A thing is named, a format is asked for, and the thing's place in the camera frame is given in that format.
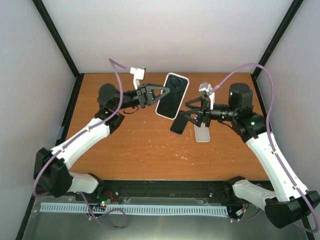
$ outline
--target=phone case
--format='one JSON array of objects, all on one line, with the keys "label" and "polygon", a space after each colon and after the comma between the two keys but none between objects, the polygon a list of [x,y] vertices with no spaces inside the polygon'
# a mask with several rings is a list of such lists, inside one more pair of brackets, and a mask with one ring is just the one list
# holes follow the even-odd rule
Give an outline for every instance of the phone case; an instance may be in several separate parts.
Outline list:
[{"label": "phone case", "polygon": [[201,127],[194,125],[195,140],[197,143],[208,143],[210,142],[209,128],[204,123]]}]

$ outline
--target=scratch on table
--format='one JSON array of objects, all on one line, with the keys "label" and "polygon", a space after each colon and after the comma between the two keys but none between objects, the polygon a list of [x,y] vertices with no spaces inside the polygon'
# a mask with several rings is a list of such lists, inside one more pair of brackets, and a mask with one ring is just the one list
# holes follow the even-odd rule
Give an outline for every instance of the scratch on table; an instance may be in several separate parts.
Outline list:
[{"label": "scratch on table", "polygon": [[175,136],[175,134],[173,134],[172,136],[168,137],[168,138],[166,139],[166,141],[167,141],[168,139],[172,138],[173,136]]}]

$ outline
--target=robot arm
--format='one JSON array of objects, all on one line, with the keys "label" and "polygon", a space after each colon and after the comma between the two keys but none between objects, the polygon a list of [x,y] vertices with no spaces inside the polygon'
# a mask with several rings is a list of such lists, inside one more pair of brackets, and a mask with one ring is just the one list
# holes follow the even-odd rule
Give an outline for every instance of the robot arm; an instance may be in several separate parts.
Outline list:
[{"label": "robot arm", "polygon": [[[227,181],[232,194],[264,210],[268,219],[278,228],[283,228],[310,214],[306,202],[296,188],[302,191],[313,208],[319,204],[320,195],[316,191],[309,191],[300,181],[271,133],[270,137],[275,146],[275,151],[273,151],[267,134],[265,118],[253,112],[253,93],[249,86],[244,83],[232,84],[229,89],[228,104],[214,102],[214,96],[211,96],[212,87],[208,83],[201,84],[199,91],[201,97],[186,103],[191,110],[184,113],[185,117],[198,127],[202,123],[209,127],[211,120],[220,123],[231,122],[233,131],[241,137],[260,161],[274,189],[274,191],[264,189],[238,176]],[[194,106],[196,102],[200,102],[201,107]],[[296,185],[293,185],[286,171],[294,179]]]},{"label": "robot arm", "polygon": [[[144,69],[135,68],[135,70],[132,72],[134,74],[135,90],[123,93],[121,109],[151,106],[170,92],[168,87],[157,84],[140,85],[139,81],[143,79],[141,70],[144,74]],[[161,94],[155,95],[155,90],[161,90]],[[102,123],[110,117],[119,105],[120,92],[112,84],[107,83],[100,88],[97,101],[99,111],[83,129],[62,144],[50,150],[42,148],[36,154],[33,177],[36,179],[44,165],[52,160],[38,179],[38,184],[56,198],[67,192],[94,193],[100,196],[104,191],[103,182],[97,176],[90,173],[69,172],[69,169],[82,154],[94,144],[112,134],[125,118],[124,115],[117,113],[111,119]]]}]

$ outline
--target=smartphone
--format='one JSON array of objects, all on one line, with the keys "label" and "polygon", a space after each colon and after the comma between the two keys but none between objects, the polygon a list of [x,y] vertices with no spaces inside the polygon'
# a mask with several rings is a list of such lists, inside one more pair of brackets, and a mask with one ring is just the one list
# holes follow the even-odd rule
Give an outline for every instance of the smartphone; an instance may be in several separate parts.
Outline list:
[{"label": "smartphone", "polygon": [[189,79],[175,73],[168,73],[163,86],[170,88],[170,92],[158,101],[155,113],[174,120],[188,89]]},{"label": "smartphone", "polygon": [[185,111],[182,110],[178,112],[178,115],[176,116],[175,120],[173,121],[170,127],[171,132],[174,132],[175,134],[179,135],[181,135],[184,132],[185,127],[188,123],[188,119],[185,117],[185,115],[182,114],[184,112]]}]

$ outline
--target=wooden table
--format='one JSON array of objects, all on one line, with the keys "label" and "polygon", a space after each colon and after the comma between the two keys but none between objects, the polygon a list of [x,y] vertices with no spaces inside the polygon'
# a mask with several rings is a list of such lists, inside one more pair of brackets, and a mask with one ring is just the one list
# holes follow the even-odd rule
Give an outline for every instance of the wooden table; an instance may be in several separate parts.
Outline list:
[{"label": "wooden table", "polygon": [[[218,84],[227,73],[179,73],[190,80],[184,102],[200,96],[199,84]],[[143,83],[163,85],[167,73],[147,73]],[[123,90],[132,90],[133,76],[120,74]],[[253,105],[261,113],[249,73],[234,74],[215,95],[216,103],[228,103],[229,86],[246,83],[254,92]],[[67,138],[83,128],[98,111],[99,88],[118,87],[113,73],[86,73],[77,98]],[[197,143],[189,122],[182,135],[170,131],[172,120],[155,113],[156,104],[126,115],[121,126],[101,140],[73,165],[72,172],[93,173],[105,180],[227,180],[241,175],[248,180],[268,177],[256,156],[230,128],[212,121],[211,141]]]}]

